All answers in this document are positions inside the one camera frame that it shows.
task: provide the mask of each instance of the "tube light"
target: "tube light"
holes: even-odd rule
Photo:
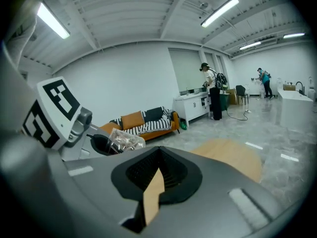
[[[203,23],[201,23],[201,26],[208,27],[211,23],[213,23],[216,19],[218,19],[221,15],[223,15],[226,11],[230,10],[233,6],[237,5],[238,3],[238,0],[227,1],[217,10],[215,10]]]
[[[245,49],[248,49],[248,48],[251,48],[251,47],[254,47],[254,46],[257,46],[257,45],[260,45],[261,42],[254,42],[252,44],[249,44],[249,45],[246,45],[244,47],[241,47],[240,50],[245,50]]]
[[[287,39],[287,38],[293,38],[293,37],[300,37],[305,35],[305,33],[297,33],[297,34],[286,34],[284,35],[283,39]]]
[[[69,32],[58,22],[58,20],[43,3],[40,5],[38,16],[60,37],[63,39],[69,37]]]

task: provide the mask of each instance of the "black cap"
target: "black cap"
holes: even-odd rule
[[[202,66],[200,66],[200,71],[202,71],[203,70],[203,67],[209,67],[209,65],[208,65],[208,63],[206,63],[206,62],[203,62],[202,63]]]

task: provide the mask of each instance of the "person in blue shirt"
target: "person in blue shirt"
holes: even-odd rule
[[[272,90],[269,86],[269,77],[268,77],[268,75],[266,75],[266,73],[261,68],[258,68],[258,72],[260,75],[256,79],[259,79],[262,81],[262,83],[264,85],[264,89],[265,89],[265,98],[269,98],[271,100],[273,98],[273,94],[272,94]]]

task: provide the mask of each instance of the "brown box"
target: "brown box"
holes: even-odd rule
[[[285,91],[296,91],[295,85],[283,85],[283,90]]]
[[[228,89],[226,93],[229,93],[229,104],[230,105],[237,105],[237,92],[236,89]]]

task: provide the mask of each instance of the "green trash bin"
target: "green trash bin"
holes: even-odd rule
[[[229,107],[229,95],[229,93],[220,94],[221,111],[224,111]]]

